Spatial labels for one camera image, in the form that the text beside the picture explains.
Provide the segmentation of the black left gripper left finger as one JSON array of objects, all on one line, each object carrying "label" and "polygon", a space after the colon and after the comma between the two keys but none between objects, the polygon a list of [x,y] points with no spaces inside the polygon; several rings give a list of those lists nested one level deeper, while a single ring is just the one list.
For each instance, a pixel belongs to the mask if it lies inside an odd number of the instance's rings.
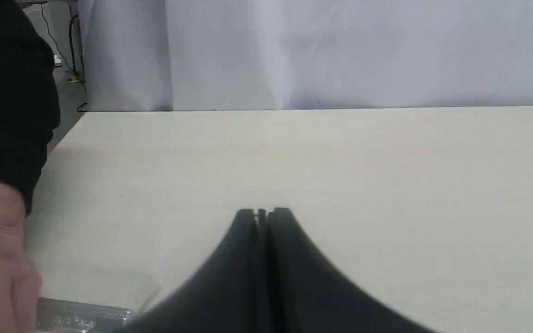
[{"label": "black left gripper left finger", "polygon": [[258,333],[254,212],[240,210],[220,244],[176,291],[121,333]]}]

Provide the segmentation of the person's open bare hand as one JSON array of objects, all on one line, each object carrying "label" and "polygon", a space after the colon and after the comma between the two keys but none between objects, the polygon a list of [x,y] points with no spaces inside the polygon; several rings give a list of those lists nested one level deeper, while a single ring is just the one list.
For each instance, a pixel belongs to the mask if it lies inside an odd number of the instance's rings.
[{"label": "person's open bare hand", "polygon": [[42,280],[24,251],[24,201],[0,183],[0,333],[32,333]]}]

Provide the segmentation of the black sleeved forearm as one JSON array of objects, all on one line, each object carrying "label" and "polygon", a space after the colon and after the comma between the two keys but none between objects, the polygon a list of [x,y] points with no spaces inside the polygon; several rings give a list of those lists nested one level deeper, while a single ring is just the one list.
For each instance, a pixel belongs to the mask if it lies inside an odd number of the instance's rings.
[{"label": "black sleeved forearm", "polygon": [[27,214],[61,121],[53,51],[14,0],[0,0],[0,183],[23,197]]}]

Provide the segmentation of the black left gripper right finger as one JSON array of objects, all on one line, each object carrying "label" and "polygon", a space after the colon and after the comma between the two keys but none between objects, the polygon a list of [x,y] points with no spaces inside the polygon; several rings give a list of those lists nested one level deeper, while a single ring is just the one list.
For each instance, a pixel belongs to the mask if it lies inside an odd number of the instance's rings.
[{"label": "black left gripper right finger", "polygon": [[288,208],[268,214],[266,236],[276,293],[272,310],[284,333],[428,333],[368,295],[338,270]]}]

